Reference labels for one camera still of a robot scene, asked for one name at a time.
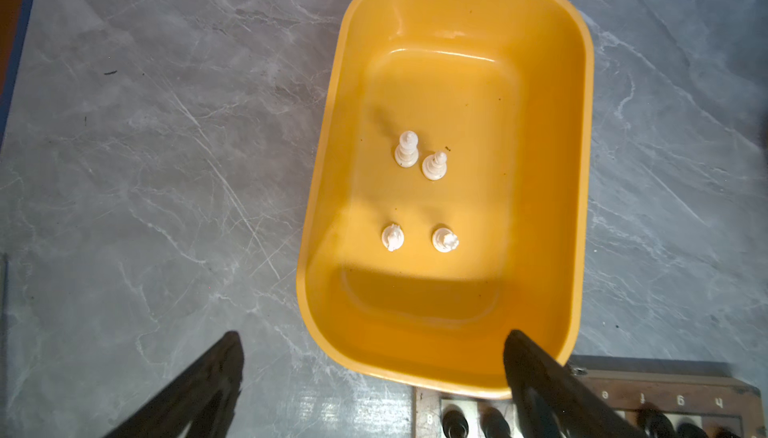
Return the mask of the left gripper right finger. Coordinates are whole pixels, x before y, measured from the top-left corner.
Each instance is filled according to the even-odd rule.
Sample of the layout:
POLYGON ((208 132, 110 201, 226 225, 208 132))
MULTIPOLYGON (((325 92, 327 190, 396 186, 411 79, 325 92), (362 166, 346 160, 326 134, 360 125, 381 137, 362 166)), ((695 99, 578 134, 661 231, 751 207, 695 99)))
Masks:
POLYGON ((643 437, 569 369, 521 330, 507 336, 503 364, 525 437, 643 437))

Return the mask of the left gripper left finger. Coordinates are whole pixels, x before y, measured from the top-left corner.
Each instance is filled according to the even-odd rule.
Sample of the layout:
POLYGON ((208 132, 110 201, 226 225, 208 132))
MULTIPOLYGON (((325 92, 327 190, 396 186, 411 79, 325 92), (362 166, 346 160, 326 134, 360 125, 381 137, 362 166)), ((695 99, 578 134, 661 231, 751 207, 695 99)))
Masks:
POLYGON ((236 331, 213 346, 109 437, 224 437, 232 424, 243 378, 244 352, 236 331))

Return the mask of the white knight in tray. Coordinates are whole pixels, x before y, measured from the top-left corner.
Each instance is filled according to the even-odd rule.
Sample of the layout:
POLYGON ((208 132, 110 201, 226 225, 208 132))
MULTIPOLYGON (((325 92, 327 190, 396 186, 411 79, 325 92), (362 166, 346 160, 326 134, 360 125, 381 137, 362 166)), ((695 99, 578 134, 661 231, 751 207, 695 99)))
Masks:
POLYGON ((460 244, 458 235, 447 227, 440 227, 432 234, 432 244, 441 253, 454 251, 460 244))
POLYGON ((381 240, 389 252, 394 252, 403 246, 405 234, 397 223, 392 223, 382 231, 381 240))

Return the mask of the yellow plastic tray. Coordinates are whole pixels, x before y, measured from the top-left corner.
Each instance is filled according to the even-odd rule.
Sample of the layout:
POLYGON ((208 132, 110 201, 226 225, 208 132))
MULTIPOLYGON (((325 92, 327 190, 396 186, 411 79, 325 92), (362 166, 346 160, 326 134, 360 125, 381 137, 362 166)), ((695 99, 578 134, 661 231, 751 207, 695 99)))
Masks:
POLYGON ((342 366, 489 399, 519 329, 559 363, 579 332, 594 48, 568 0, 352 0, 336 46, 296 271, 342 366), (399 166, 400 135, 418 162, 399 166), (447 154, 444 178, 422 173, 447 154), (403 246, 382 231, 397 223, 403 246), (460 244, 441 253, 433 232, 460 244))

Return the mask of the white bishop in tray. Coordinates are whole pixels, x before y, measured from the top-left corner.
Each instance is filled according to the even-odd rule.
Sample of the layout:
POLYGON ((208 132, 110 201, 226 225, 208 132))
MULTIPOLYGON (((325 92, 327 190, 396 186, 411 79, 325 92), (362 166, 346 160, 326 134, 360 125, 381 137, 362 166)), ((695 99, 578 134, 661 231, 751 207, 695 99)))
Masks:
POLYGON ((422 173, 432 181, 444 178, 447 172, 447 154, 444 151, 438 151, 426 156, 422 162, 422 173))

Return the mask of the white king in tray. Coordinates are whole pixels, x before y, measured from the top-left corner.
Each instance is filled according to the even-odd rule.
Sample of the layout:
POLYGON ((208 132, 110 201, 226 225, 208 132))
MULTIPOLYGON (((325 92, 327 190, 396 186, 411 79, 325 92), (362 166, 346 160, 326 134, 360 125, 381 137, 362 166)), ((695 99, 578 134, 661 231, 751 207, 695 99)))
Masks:
POLYGON ((404 131, 394 151, 396 163, 403 168, 410 168, 418 162, 418 135, 412 130, 404 131))

